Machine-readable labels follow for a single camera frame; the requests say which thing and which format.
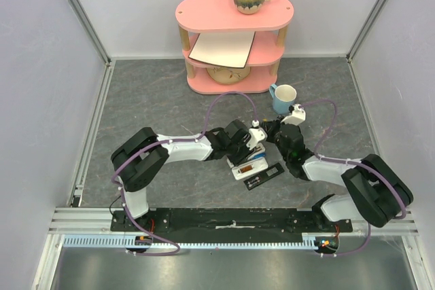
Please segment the beige floral bowl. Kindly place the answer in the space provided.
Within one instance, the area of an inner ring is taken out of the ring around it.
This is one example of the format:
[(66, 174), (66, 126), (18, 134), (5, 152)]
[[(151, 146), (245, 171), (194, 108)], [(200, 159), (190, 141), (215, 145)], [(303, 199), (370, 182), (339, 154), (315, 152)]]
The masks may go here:
[(251, 72), (250, 67), (228, 68), (228, 67), (207, 67), (210, 78), (219, 84), (230, 85), (245, 79)]

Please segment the black remote control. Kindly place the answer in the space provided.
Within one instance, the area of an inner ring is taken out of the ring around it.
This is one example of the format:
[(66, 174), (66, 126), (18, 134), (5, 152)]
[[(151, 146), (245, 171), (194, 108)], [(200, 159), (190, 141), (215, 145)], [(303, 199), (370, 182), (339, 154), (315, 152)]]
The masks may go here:
[(282, 173), (284, 173), (282, 165), (280, 163), (276, 163), (271, 167), (268, 167), (266, 170), (263, 170), (262, 172), (244, 180), (244, 184), (247, 190), (251, 191)]

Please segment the light blue mug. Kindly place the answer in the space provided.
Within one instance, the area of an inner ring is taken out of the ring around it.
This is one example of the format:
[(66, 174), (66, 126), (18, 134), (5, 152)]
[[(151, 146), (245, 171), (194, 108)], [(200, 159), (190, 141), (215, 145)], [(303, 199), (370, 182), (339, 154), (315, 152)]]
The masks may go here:
[(278, 114), (287, 114), (289, 107), (296, 101), (297, 91), (291, 85), (272, 84), (269, 86), (269, 92), (273, 99), (273, 110)]

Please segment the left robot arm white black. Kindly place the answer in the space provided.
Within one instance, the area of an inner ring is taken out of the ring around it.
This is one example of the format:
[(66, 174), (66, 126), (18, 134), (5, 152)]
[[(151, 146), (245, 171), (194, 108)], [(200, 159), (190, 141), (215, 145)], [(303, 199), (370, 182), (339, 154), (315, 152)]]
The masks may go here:
[(251, 128), (240, 120), (227, 127), (200, 134), (172, 137), (144, 127), (111, 155), (114, 181), (122, 188), (122, 198), (129, 210), (125, 222), (134, 231), (149, 223), (147, 186), (168, 163), (195, 160), (200, 162), (227, 158), (233, 165), (244, 163), (267, 135), (260, 123)]

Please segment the pink three tier shelf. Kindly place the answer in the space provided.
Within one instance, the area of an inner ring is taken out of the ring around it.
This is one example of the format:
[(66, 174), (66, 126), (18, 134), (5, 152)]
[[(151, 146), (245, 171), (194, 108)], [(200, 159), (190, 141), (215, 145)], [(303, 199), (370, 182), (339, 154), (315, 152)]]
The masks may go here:
[(242, 14), (233, 0), (183, 0), (175, 11), (189, 87), (200, 94), (262, 93), (277, 81), (289, 0), (266, 1)]

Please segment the white board black edge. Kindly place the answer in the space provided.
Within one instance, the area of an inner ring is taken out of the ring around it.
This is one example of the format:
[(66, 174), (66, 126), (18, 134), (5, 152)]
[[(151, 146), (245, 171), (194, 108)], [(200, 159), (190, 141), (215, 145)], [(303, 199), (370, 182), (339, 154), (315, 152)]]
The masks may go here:
[(255, 34), (253, 31), (201, 33), (188, 58), (219, 67), (244, 68)]

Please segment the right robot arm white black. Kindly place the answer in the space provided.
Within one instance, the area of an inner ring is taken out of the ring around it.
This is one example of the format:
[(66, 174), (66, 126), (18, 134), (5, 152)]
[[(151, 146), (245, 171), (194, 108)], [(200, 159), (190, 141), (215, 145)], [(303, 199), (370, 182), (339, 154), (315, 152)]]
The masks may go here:
[(299, 126), (281, 120), (260, 123), (267, 141), (275, 144), (290, 174), (305, 181), (323, 181), (343, 186), (346, 195), (329, 195), (317, 203), (311, 214), (316, 230), (327, 231), (336, 221), (364, 219), (382, 228), (395, 218), (403, 218), (412, 204), (412, 191), (377, 154), (344, 160), (324, 157), (305, 145)]

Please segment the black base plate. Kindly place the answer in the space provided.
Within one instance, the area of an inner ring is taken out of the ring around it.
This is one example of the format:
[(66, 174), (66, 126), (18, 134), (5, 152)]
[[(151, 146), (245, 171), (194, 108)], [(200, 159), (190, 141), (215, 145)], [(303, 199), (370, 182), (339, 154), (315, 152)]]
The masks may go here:
[(135, 221), (173, 242), (297, 241), (303, 233), (353, 231), (349, 220), (331, 222), (310, 209), (158, 208)]

